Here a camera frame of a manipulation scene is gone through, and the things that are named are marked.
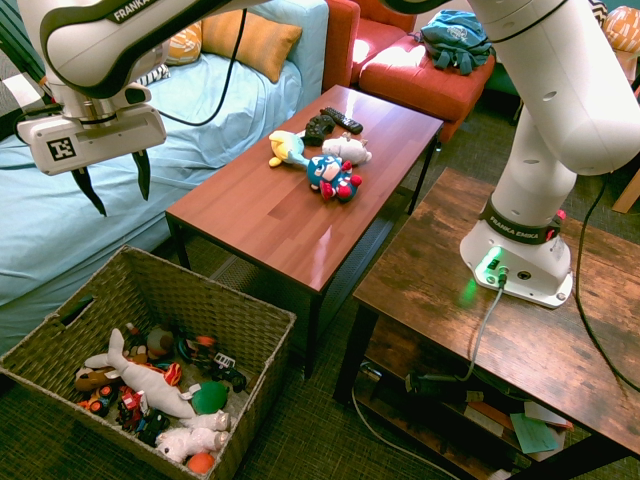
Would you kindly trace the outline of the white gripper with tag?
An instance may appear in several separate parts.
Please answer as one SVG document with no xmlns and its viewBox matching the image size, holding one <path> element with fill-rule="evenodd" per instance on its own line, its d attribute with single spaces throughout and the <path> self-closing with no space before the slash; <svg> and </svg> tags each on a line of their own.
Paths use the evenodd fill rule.
<svg viewBox="0 0 640 480">
<path fill-rule="evenodd" d="M 30 146 L 38 169 L 47 175 L 72 170 L 77 186 L 104 217 L 105 206 L 93 189 L 88 170 L 82 167 L 132 153 L 140 193 L 147 201 L 151 169 L 146 149 L 166 140 L 159 112 L 148 104 L 120 110 L 114 120 L 98 127 L 54 115 L 20 122 L 17 130 Z"/>
</svg>

